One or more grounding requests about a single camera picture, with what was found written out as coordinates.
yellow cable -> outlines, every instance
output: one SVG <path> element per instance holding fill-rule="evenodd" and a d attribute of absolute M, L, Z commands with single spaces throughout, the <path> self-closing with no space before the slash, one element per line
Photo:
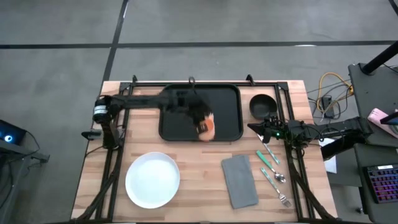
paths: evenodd
<path fill-rule="evenodd" d="M 322 75 L 321 79 L 319 79 L 319 90 L 318 90 L 318 98 L 317 98 L 317 109 L 318 109 L 319 111 L 321 111 L 322 113 L 324 113 L 324 110 L 321 109 L 321 107 L 320 107 L 320 105 L 319 105 L 319 102 L 320 102 L 320 100 L 321 100 L 320 98 L 321 98 L 321 92 L 322 92 L 322 82 L 323 82 L 323 78 L 325 78 L 325 77 L 328 76 L 328 75 L 334 75 L 335 77 L 339 78 L 339 79 L 347 86 L 347 88 L 349 88 L 349 94 L 348 94 L 347 96 L 342 96 L 341 98 L 338 98 L 337 100 L 335 100 L 335 102 L 332 103 L 333 105 L 334 105 L 337 101 L 343 100 L 343 99 L 345 99 L 345 98 L 347 98 L 347 97 L 349 97 L 349 96 L 354 95 L 354 89 L 353 89 L 353 87 L 352 87 L 348 82 L 344 81 L 343 78 L 342 78 L 339 74 L 334 73 L 334 72 L 326 72 L 325 74 Z"/>

spoon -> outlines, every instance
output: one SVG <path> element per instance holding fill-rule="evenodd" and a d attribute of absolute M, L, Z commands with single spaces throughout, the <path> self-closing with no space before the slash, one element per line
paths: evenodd
<path fill-rule="evenodd" d="M 271 171 L 273 171 L 273 173 L 275 174 L 275 179 L 278 180 L 281 183 L 286 182 L 285 176 L 283 176 L 282 174 L 278 173 L 275 171 L 275 169 L 272 167 L 272 165 L 268 162 L 268 160 L 264 157 L 264 155 L 262 155 L 262 153 L 260 152 L 260 150 L 257 150 L 257 155 L 260 157 L 260 159 L 267 165 L 268 168 L 270 168 Z"/>

wooden tabletop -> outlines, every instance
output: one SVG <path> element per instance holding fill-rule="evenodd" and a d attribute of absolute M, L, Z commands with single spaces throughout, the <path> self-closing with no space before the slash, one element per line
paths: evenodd
<path fill-rule="evenodd" d="M 313 123 L 304 82 L 295 80 L 286 82 L 289 84 L 295 119 Z M 101 94 L 117 94 L 119 83 L 104 82 Z M 156 94 L 161 89 L 162 87 L 135 87 L 133 94 Z M 160 138 L 158 133 L 159 110 L 130 111 L 113 216 L 114 222 L 297 221 L 283 141 L 272 138 L 269 143 L 269 147 L 280 160 L 280 164 L 277 165 L 264 149 L 255 133 L 246 126 L 248 123 L 258 123 L 250 115 L 250 99 L 260 93 L 275 98 L 274 88 L 257 86 L 239 87 L 239 89 L 241 92 L 244 132 L 242 138 L 235 142 L 166 142 Z M 288 118 L 284 95 L 282 92 L 281 94 L 285 117 Z M 101 144 L 101 139 L 90 142 L 88 151 Z M 286 208 L 281 204 L 277 197 L 278 194 L 260 171 L 260 167 L 266 167 L 266 165 L 257 157 L 257 150 L 261 150 L 277 172 L 286 176 L 286 183 L 276 184 L 280 191 L 290 200 L 292 204 L 290 208 Z M 174 198 L 163 207 L 144 209 L 135 205 L 127 196 L 125 188 L 126 172 L 135 159 L 147 152 L 154 151 L 166 153 L 176 161 L 180 169 L 180 186 Z M 229 201 L 221 160 L 238 154 L 247 154 L 249 156 L 259 203 L 255 206 L 234 210 Z M 98 193 L 105 157 L 106 150 L 100 149 L 85 159 L 72 218 L 81 215 Z M 306 148 L 304 161 L 312 192 L 326 210 L 336 217 L 335 203 L 319 147 L 310 146 Z M 103 214 L 107 214 L 108 211 L 108 196 L 109 192 L 105 198 L 106 203 Z M 300 200 L 306 214 L 307 210 L 303 194 L 300 194 Z"/>

rgb keyboard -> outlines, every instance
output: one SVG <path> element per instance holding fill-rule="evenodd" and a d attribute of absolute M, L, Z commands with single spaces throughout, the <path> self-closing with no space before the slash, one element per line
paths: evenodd
<path fill-rule="evenodd" d="M 364 168 L 376 203 L 398 202 L 398 164 Z"/>

pink object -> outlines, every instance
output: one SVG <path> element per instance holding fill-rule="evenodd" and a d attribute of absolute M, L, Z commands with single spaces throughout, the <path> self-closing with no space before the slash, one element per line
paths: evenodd
<path fill-rule="evenodd" d="M 371 114 L 369 114 L 368 120 L 370 122 L 372 122 L 373 124 L 375 124 L 376 126 L 378 126 L 379 128 L 387 131 L 390 135 L 392 135 L 398 139 L 398 134 L 395 134 L 394 132 L 392 132 L 389 125 L 380 123 L 380 120 L 385 118 L 386 116 L 388 116 L 388 114 L 386 114 L 385 112 L 383 112 L 377 108 L 374 108 L 372 110 Z"/>

